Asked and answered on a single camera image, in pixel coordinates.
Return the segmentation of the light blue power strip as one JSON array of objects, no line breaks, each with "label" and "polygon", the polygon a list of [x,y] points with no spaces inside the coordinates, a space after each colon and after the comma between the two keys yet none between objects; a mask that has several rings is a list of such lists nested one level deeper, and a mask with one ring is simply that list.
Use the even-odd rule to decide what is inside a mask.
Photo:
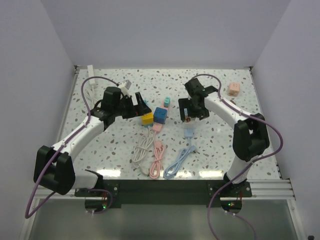
[{"label": "light blue power strip", "polygon": [[[187,118],[192,118],[189,116],[189,112],[187,108],[184,108],[184,121]],[[195,125],[195,119],[194,119],[194,123],[193,124],[185,124],[185,122],[183,122],[183,129],[184,129],[184,136],[186,138],[192,138],[194,135],[194,125]]]}]

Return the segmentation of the blue cube socket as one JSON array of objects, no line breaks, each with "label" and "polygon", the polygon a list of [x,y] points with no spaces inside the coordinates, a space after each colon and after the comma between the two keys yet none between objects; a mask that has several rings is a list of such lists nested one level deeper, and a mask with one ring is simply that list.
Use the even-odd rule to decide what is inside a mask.
[{"label": "blue cube socket", "polygon": [[165,124],[168,110],[162,107],[157,107],[153,114],[153,121],[158,124]]}]

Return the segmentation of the pink power strip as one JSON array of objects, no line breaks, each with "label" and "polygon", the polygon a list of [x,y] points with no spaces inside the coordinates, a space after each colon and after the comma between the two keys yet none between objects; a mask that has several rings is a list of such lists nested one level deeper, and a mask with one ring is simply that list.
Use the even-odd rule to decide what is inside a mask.
[{"label": "pink power strip", "polygon": [[154,122],[152,130],[159,133],[162,130],[163,125],[161,123]]}]

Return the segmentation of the pink cube socket adapter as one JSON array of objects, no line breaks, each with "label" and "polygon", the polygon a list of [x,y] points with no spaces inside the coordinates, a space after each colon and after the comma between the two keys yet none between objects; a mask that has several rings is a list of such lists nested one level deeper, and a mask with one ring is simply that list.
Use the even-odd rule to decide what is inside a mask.
[{"label": "pink cube socket adapter", "polygon": [[241,85],[237,82],[231,82],[228,86],[228,95],[237,97],[241,90]]}]

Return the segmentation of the white cartoon cube adapter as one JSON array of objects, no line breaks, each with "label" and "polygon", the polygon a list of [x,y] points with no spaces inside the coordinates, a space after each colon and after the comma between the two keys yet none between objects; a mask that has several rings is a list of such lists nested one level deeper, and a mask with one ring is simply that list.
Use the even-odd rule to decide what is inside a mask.
[{"label": "white cartoon cube adapter", "polygon": [[188,117],[188,118],[184,121],[184,123],[185,123],[186,125],[192,125],[194,122],[195,122],[195,119],[194,119],[194,118],[190,118],[190,117]]}]

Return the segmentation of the teal plug adapter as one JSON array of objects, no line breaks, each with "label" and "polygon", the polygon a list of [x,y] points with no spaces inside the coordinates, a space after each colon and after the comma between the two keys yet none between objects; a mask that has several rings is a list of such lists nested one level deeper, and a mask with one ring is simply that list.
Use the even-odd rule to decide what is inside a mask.
[{"label": "teal plug adapter", "polygon": [[168,108],[168,107],[170,106],[170,103],[171,103],[171,99],[170,99],[169,97],[166,97],[166,98],[164,99],[163,106],[164,106],[165,108]]}]

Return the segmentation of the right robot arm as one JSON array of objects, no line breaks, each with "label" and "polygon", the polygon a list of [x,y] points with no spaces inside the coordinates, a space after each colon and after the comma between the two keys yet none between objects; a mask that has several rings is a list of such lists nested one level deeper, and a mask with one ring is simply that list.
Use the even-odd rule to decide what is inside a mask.
[{"label": "right robot arm", "polygon": [[262,114],[251,114],[223,98],[219,88],[204,87],[197,78],[192,78],[184,87],[187,98],[178,100],[180,120],[183,123],[203,120],[216,114],[233,130],[232,149],[234,160],[224,174],[223,192],[235,196],[247,179],[250,164],[269,148],[270,140],[265,118]]}]

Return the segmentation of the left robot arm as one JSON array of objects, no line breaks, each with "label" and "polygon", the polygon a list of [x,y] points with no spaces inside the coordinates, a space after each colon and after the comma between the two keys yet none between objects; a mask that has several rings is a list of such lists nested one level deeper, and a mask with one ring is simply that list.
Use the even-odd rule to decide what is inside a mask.
[{"label": "left robot arm", "polygon": [[136,92],[135,97],[136,103],[133,103],[132,96],[125,94],[123,88],[107,87],[103,98],[75,130],[53,146],[44,145],[37,151],[34,183],[60,195],[72,189],[86,189],[92,196],[99,196],[104,190],[102,175],[92,170],[76,173],[74,161],[117,117],[131,119],[151,112],[140,92]]}]

